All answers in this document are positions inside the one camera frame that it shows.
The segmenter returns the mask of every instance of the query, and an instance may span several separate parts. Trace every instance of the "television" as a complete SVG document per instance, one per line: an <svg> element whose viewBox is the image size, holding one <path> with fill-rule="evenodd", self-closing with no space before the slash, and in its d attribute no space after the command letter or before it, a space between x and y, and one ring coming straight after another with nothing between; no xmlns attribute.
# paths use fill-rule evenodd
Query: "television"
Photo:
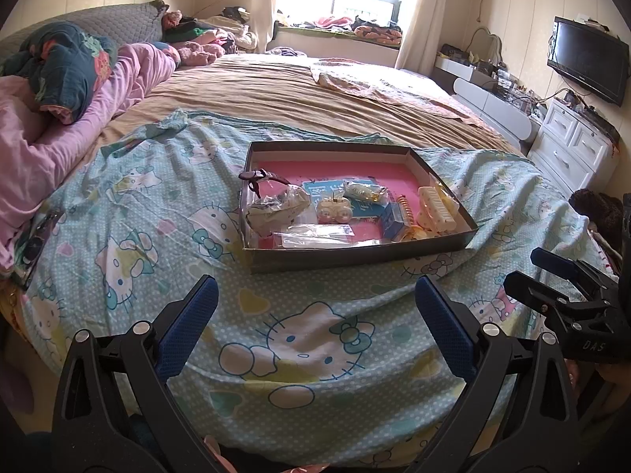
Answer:
<svg viewBox="0 0 631 473"><path fill-rule="evenodd" d="M620 39L556 17L548 65L605 101L622 106L629 78L629 46Z"/></svg>

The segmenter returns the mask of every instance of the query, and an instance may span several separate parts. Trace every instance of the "pink blanket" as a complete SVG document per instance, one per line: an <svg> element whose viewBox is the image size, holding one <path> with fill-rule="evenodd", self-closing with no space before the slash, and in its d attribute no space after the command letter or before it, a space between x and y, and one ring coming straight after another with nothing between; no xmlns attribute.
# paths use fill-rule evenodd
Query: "pink blanket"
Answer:
<svg viewBox="0 0 631 473"><path fill-rule="evenodd" d="M175 62L147 43L124 45L118 54L86 113L68 126L37 112L25 78L0 77L0 272L13 266L16 235L102 128L175 71Z"/></svg>

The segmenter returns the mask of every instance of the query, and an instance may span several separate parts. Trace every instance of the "pillow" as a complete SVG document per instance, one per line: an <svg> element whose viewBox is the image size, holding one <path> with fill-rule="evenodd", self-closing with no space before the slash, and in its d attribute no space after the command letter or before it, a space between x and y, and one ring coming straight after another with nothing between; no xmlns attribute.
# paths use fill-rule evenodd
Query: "pillow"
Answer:
<svg viewBox="0 0 631 473"><path fill-rule="evenodd" d="M116 45L108 37L56 21L30 34L20 51L4 62L0 74L27 78L39 110L71 124L81 118L93 94L109 78L116 56Z"/></svg>
<svg viewBox="0 0 631 473"><path fill-rule="evenodd" d="M124 4L75 10L45 19L5 37L0 41L0 63L20 49L30 34L53 21L71 21L92 35L112 39L117 48L123 44L150 43L162 38L162 16L168 5L162 0L144 4Z"/></svg>

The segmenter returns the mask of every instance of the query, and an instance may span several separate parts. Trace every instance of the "tan bedsheet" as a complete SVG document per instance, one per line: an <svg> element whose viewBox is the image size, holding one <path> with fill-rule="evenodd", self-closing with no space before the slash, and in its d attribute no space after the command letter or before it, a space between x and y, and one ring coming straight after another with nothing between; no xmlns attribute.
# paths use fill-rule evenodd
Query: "tan bedsheet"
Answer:
<svg viewBox="0 0 631 473"><path fill-rule="evenodd" d="M500 149L519 154L501 135L430 115L412 106L350 96L317 85L313 59L274 55L225 56L211 66L177 71L143 101L111 121L80 164L99 148L176 108L208 110L232 117L271 121L312 132L355 137L378 132L419 147ZM20 290L0 284L0 311L16 329L23 326Z"/></svg>

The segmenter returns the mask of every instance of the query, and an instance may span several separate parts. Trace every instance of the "drawer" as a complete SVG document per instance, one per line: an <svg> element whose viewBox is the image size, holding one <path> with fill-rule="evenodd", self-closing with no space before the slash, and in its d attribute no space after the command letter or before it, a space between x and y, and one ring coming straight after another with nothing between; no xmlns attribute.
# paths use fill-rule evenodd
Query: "drawer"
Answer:
<svg viewBox="0 0 631 473"><path fill-rule="evenodd" d="M532 147L532 152L541 156L572 191L587 187L594 177L594 172L570 156L566 147L559 144L552 135L540 134Z"/></svg>
<svg viewBox="0 0 631 473"><path fill-rule="evenodd" d="M576 126L569 149L570 153L583 158L589 166L597 169L607 154L607 143L588 127L579 123Z"/></svg>
<svg viewBox="0 0 631 473"><path fill-rule="evenodd" d="M567 145L570 143L576 124L578 121L569 112L553 105L546 116L545 127Z"/></svg>
<svg viewBox="0 0 631 473"><path fill-rule="evenodd" d="M570 189L557 175L550 169L550 166L537 154L530 152L528 154L528 159L534 163L545 178L550 181L551 184L556 185L556 187L569 199L572 195L573 190Z"/></svg>

